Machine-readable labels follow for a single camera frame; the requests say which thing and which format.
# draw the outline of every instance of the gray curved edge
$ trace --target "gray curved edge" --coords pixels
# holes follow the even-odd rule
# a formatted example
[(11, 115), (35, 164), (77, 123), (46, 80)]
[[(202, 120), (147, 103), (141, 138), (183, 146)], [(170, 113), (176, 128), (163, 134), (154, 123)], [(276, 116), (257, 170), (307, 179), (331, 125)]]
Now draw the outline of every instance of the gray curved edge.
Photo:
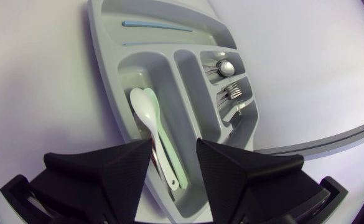
[(364, 125), (331, 137), (291, 146), (259, 149), (255, 152), (277, 156), (300, 154), (305, 160), (317, 159), (351, 149), (364, 143)]

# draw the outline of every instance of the gray plastic cutlery tray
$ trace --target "gray plastic cutlery tray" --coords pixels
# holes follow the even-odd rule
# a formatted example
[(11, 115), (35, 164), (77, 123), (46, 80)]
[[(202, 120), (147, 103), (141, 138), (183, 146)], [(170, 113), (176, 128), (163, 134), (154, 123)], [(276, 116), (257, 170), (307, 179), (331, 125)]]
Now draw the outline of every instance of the gray plastic cutlery tray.
[[(258, 112), (250, 81), (227, 27), (216, 18), (177, 2), (90, 0), (90, 27), (101, 76), (125, 142), (141, 139), (129, 93), (152, 88), (161, 123), (186, 173), (188, 186), (172, 201), (152, 163), (146, 185), (173, 223), (192, 223), (207, 207), (197, 138), (253, 150)], [(124, 27), (143, 21), (185, 27)], [(206, 75), (203, 65), (228, 60), (235, 74)], [(217, 94), (237, 82), (242, 95), (217, 106)]]

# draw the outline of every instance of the white plastic spoon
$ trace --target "white plastic spoon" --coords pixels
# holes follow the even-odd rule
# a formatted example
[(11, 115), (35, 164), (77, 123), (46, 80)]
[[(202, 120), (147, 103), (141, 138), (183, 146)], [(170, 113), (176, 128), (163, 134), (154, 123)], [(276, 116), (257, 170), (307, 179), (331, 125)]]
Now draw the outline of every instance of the white plastic spoon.
[(162, 127), (162, 124), (161, 124), (160, 109), (159, 109), (159, 103), (158, 103), (156, 93), (150, 88), (145, 88), (144, 92), (149, 96), (151, 103), (154, 106), (154, 110), (156, 112), (156, 118), (157, 118), (158, 135), (159, 135), (162, 143), (164, 144), (163, 147), (165, 148), (165, 151), (167, 151), (170, 163), (172, 163), (172, 166), (173, 166), (174, 171), (177, 176), (177, 180), (179, 181), (180, 188), (186, 189), (187, 188), (187, 178), (186, 178), (186, 175), (184, 174), (182, 164), (180, 164), (180, 161), (176, 155), (175, 149), (172, 146), (172, 144), (170, 143), (168, 135), (165, 132), (164, 127)]
[(129, 97), (131, 99), (131, 104), (135, 113), (150, 129), (152, 138), (154, 139), (154, 144), (156, 145), (157, 157), (162, 167), (162, 171), (164, 172), (165, 180), (167, 181), (168, 186), (172, 190), (178, 189), (179, 182), (177, 181), (174, 171), (168, 162), (167, 156), (165, 155), (164, 149), (162, 148), (162, 144), (159, 139), (156, 111), (151, 103), (151, 99), (142, 89), (139, 88), (134, 88), (131, 91)]

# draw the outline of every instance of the metal fork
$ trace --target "metal fork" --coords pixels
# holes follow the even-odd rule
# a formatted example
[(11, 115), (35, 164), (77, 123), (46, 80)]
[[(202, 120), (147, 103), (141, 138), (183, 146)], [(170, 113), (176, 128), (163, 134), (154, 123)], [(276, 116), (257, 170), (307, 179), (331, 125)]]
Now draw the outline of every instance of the metal fork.
[(226, 100), (233, 100), (242, 94), (243, 92), (237, 82), (233, 82), (227, 85), (221, 93), (217, 94), (217, 106), (220, 106)]

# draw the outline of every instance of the white backdrop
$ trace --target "white backdrop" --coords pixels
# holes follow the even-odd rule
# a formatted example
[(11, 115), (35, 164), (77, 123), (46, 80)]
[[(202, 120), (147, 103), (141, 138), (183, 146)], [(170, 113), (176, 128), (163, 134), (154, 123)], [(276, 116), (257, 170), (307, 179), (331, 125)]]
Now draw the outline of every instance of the white backdrop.
[[(362, 6), (355, 1), (277, 2), (211, 1), (250, 72), (260, 113), (256, 147), (311, 141), (364, 123)], [(213, 14), (206, 1), (188, 3)], [(310, 13), (298, 14), (302, 10)], [(321, 38), (318, 32), (325, 30), (329, 35)], [(120, 143), (91, 42), (86, 1), (0, 0), (0, 188), (17, 174), (34, 178), (44, 169), (46, 152), (78, 153)], [(350, 191), (344, 203), (355, 205), (343, 206), (333, 218), (361, 207), (363, 161), (361, 145), (306, 162), (304, 170), (315, 180), (331, 175)], [(146, 188), (137, 219), (168, 222)], [(197, 221), (209, 220), (207, 210)], [(21, 223), (1, 194), (0, 223)]]

